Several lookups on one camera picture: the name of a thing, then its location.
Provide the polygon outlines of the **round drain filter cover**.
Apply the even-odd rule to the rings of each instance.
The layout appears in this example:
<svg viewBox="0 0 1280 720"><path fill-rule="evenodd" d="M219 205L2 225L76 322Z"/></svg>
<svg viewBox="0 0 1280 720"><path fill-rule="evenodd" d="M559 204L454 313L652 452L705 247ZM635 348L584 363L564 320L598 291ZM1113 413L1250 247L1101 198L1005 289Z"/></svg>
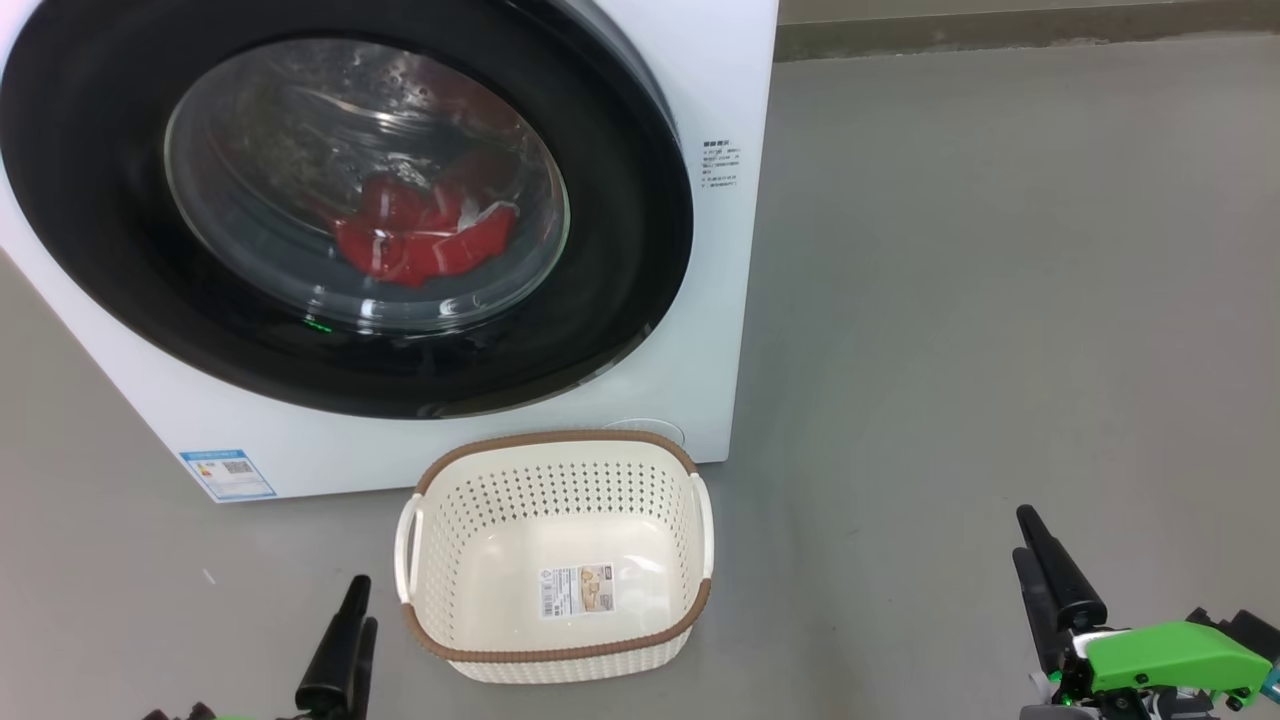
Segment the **round drain filter cover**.
<svg viewBox="0 0 1280 720"><path fill-rule="evenodd" d="M602 430L617 439L657 442L680 448L685 446L685 433L676 424L655 418L625 418L604 424Z"/></svg>

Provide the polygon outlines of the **black door with glass bowl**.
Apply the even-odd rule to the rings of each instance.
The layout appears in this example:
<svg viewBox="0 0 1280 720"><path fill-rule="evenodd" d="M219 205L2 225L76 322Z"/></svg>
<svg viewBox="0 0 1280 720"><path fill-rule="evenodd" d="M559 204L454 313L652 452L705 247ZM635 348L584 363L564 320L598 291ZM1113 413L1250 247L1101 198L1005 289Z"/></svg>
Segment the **black door with glass bowl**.
<svg viewBox="0 0 1280 720"><path fill-rule="evenodd" d="M27 237L164 357L396 420L535 404L630 352L692 254L666 100L566 0L9 0L0 163ZM516 205L504 254L367 278L374 176Z"/></svg>

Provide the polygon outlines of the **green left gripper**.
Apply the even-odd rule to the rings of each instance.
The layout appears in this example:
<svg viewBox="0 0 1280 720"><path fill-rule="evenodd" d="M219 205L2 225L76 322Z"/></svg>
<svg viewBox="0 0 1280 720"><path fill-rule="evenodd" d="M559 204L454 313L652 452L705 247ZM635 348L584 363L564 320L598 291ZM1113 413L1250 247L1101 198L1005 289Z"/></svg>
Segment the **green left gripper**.
<svg viewBox="0 0 1280 720"><path fill-rule="evenodd" d="M366 719L378 642L378 620L367 615L371 579L349 583L294 693L301 717ZM218 715L212 720L257 720Z"/></svg>

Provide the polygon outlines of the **white front-load washing machine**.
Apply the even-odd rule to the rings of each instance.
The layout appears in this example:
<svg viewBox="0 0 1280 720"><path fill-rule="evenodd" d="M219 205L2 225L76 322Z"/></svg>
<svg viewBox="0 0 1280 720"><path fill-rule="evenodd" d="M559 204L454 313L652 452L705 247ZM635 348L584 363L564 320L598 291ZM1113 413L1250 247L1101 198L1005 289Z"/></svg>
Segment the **white front-load washing machine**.
<svg viewBox="0 0 1280 720"><path fill-rule="evenodd" d="M426 420L300 407L229 386L115 322L27 237L0 163L0 249L189 474L178 454L238 448L276 498L413 486L462 445L544 430L676 424L699 462L730 452L778 0L566 0L607 18L671 110L692 190L692 254L655 329L566 392Z"/></svg>

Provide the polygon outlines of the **blue energy label sticker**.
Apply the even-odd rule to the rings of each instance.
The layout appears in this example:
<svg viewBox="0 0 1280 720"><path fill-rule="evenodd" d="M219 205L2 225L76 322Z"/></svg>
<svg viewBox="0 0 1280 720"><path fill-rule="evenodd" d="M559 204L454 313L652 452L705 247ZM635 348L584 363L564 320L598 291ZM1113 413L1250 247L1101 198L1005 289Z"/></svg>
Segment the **blue energy label sticker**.
<svg viewBox="0 0 1280 720"><path fill-rule="evenodd" d="M218 503L276 497L274 488L242 450L182 452L178 457Z"/></svg>

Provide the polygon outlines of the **cream basket with brown rim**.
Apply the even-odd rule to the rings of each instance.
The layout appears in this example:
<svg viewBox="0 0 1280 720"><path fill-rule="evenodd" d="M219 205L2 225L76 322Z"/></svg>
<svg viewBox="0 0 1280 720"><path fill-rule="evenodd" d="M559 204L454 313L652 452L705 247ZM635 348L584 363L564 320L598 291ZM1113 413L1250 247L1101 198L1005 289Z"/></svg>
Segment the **cream basket with brown rim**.
<svg viewBox="0 0 1280 720"><path fill-rule="evenodd" d="M617 610L543 619L538 573L611 562ZM554 430L438 459L399 512L399 610L431 655L476 682L561 684L658 669L710 597L716 528L680 447Z"/></svg>

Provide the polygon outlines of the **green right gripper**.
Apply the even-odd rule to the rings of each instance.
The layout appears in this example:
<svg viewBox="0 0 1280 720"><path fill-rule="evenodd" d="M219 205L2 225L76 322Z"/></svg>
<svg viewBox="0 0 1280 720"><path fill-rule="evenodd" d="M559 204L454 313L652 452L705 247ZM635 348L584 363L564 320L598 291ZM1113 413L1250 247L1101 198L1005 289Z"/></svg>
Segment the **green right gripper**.
<svg viewBox="0 0 1280 720"><path fill-rule="evenodd" d="M1020 720L1221 720L1258 700L1274 665L1212 626L1189 621L1092 632L1108 609L1030 505L1016 509L1012 551L1042 673ZM1073 633L1065 641L1061 632Z"/></svg>

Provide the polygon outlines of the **red and white jersey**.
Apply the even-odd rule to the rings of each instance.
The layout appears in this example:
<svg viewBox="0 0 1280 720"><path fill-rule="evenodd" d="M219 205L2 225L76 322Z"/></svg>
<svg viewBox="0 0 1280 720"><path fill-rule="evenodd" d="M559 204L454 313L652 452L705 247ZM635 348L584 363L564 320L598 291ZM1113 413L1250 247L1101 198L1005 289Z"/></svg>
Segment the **red and white jersey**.
<svg viewBox="0 0 1280 720"><path fill-rule="evenodd" d="M374 176L353 213L329 227L344 260L367 278L420 287L463 275L506 252L520 210L453 181L422 190Z"/></svg>

